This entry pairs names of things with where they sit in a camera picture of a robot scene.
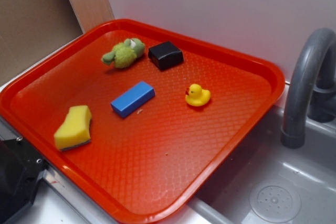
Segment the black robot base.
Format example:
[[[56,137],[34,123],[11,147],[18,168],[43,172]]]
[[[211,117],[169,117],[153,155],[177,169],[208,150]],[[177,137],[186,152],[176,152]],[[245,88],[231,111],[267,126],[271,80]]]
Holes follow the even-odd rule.
[[[1,223],[12,223],[35,201],[45,159],[25,138],[1,141]]]

